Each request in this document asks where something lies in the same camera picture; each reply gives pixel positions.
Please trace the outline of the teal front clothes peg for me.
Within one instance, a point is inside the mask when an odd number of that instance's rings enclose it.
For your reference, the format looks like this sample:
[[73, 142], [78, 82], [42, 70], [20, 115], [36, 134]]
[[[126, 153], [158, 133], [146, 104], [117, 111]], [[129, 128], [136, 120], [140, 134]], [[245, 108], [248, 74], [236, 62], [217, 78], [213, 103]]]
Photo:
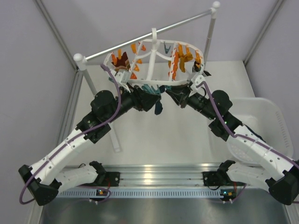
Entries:
[[141, 86], [141, 89], [149, 94], [160, 95], [161, 91], [158, 85], [152, 86], [149, 84], [144, 84]]

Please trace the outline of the dark navy sock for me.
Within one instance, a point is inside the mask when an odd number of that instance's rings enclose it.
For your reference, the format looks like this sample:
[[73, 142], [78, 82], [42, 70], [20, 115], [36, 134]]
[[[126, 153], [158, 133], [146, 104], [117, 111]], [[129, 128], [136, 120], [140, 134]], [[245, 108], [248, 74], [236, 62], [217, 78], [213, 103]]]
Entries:
[[[159, 87], [159, 94], [162, 95], [165, 92], [165, 86], [162, 85]], [[163, 111], [163, 105], [161, 103], [161, 100], [157, 101], [155, 104], [155, 115], [161, 114]]]
[[260, 136], [259, 134], [257, 134], [256, 132], [254, 132], [248, 125], [245, 125], [256, 137], [258, 137], [259, 139], [261, 139], [262, 141], [265, 142], [265, 140], [262, 138], [262, 136]]

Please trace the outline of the white round sock hanger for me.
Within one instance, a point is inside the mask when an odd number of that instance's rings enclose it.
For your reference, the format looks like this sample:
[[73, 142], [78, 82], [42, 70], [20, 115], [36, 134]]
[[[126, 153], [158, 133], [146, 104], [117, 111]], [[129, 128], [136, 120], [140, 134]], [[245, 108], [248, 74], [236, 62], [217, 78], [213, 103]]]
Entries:
[[[164, 52], [164, 42], [166, 42], [167, 45], [171, 45], [168, 54], [165, 54]], [[185, 73], [179, 68], [179, 60], [176, 80], [171, 81], [168, 76], [168, 72], [170, 71], [168, 61], [171, 61], [173, 51], [175, 48], [178, 48], [179, 44], [183, 45], [184, 53], [186, 53], [185, 46], [187, 45], [189, 47], [193, 59], [185, 63]], [[156, 28], [152, 29], [151, 38], [132, 43], [130, 47], [131, 52], [127, 53], [130, 62], [129, 70], [119, 69], [114, 66], [116, 64], [116, 58], [121, 59], [121, 56], [124, 53], [123, 49], [118, 49], [117, 52], [109, 53], [103, 62], [113, 75], [120, 70], [128, 71], [130, 73], [128, 85], [149, 84], [152, 86], [176, 86], [188, 84], [195, 74], [200, 74], [198, 72], [192, 73], [192, 66], [195, 60], [200, 60], [203, 64], [203, 69], [205, 70], [204, 55], [199, 48], [182, 41], [158, 39]]]

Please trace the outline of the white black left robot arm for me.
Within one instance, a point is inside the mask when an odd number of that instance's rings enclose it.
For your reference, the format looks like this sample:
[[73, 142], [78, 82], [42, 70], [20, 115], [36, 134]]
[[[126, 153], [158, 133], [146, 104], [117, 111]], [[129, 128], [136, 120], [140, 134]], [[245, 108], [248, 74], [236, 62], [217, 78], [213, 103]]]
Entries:
[[76, 186], [105, 186], [108, 175], [97, 161], [68, 172], [64, 172], [63, 168], [103, 138], [111, 130], [111, 122], [132, 108], [147, 112], [161, 99], [159, 93], [150, 93], [137, 85], [130, 86], [129, 90], [120, 87], [117, 91], [118, 97], [108, 90], [99, 91], [91, 102], [91, 112], [82, 118], [63, 142], [39, 162], [19, 168], [25, 188], [38, 205], [44, 206], [59, 193]]

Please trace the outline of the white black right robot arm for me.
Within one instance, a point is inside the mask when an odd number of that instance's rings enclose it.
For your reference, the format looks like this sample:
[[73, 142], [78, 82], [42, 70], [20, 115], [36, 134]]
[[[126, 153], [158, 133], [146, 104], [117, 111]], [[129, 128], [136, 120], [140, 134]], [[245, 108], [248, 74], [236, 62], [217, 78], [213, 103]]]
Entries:
[[229, 112], [233, 103], [226, 92], [210, 92], [208, 86], [173, 86], [166, 93], [181, 108], [196, 110], [209, 120], [209, 128], [225, 142], [237, 146], [260, 167], [242, 165], [227, 160], [218, 168], [218, 180], [223, 185], [242, 182], [268, 192], [275, 200], [291, 205], [299, 195], [299, 162], [268, 145], [247, 125]]

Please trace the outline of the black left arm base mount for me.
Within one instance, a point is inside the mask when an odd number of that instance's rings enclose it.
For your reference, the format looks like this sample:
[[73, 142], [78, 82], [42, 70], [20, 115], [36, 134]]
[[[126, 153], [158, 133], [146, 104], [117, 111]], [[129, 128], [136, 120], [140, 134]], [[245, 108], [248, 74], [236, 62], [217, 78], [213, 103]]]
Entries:
[[106, 171], [101, 163], [92, 161], [89, 163], [97, 173], [96, 179], [92, 182], [96, 187], [118, 187], [120, 182], [120, 172]]

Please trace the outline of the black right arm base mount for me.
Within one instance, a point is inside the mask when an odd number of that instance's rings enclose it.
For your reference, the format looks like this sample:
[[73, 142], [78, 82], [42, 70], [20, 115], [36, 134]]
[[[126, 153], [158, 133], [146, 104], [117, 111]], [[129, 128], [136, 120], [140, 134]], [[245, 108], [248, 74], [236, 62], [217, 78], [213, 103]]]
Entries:
[[227, 175], [228, 168], [235, 164], [235, 161], [226, 160], [221, 163], [216, 171], [204, 171], [203, 181], [206, 187], [221, 187], [221, 186], [233, 186], [233, 182]]

